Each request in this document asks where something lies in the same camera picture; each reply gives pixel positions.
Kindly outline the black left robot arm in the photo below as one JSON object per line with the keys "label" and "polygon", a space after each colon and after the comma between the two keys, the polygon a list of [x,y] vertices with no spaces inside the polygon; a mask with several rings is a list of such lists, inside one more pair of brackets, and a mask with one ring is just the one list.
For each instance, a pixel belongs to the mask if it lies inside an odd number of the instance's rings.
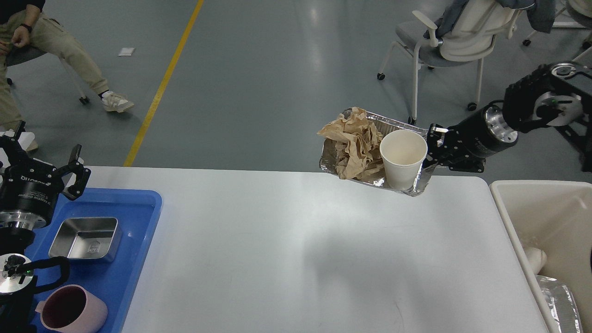
{"label": "black left robot arm", "polygon": [[34,230],[51,223],[59,196],[76,200],[91,175],[80,161],[81,145],[74,146],[61,168],[29,157],[19,143],[24,127],[21,121],[13,134],[1,137],[9,162],[1,173],[0,193],[3,333],[35,333],[30,316],[34,295],[57,289],[68,280],[70,264],[65,257],[32,261],[25,250],[34,241]]}

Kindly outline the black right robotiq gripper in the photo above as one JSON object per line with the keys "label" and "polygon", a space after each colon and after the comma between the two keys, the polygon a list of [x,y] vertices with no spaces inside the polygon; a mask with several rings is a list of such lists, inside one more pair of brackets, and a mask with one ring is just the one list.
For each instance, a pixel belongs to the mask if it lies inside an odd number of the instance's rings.
{"label": "black right robotiq gripper", "polygon": [[518,142],[518,131],[503,118],[502,109],[487,105],[456,126],[432,123],[427,131],[427,154],[421,170],[444,167],[451,171],[482,173],[486,158]]}

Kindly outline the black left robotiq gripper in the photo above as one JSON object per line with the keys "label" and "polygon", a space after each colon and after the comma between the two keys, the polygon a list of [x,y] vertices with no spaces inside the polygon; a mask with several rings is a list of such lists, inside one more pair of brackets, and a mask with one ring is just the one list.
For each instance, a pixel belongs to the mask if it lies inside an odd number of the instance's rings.
{"label": "black left robotiq gripper", "polygon": [[[51,223],[59,194],[71,201],[82,196],[91,170],[80,159],[82,145],[75,145],[66,165],[49,171],[36,170],[38,161],[28,156],[18,139],[25,129],[25,121],[19,122],[13,135],[4,134],[0,147],[9,165],[1,162],[1,213],[2,228],[40,229]],[[73,173],[74,183],[59,189],[65,177]]]}

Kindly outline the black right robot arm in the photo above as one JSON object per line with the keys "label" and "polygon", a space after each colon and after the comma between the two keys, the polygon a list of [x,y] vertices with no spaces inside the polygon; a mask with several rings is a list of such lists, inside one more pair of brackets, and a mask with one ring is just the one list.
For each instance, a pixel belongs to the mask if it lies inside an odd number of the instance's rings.
{"label": "black right robot arm", "polygon": [[572,122],[591,116],[591,70],[575,62],[540,65],[509,85],[502,100],[488,103],[455,126],[431,124],[428,152],[421,169],[443,166],[452,171],[481,173],[486,158],[515,146],[520,133],[556,127],[583,156],[582,171],[591,171],[591,121],[586,134]]}

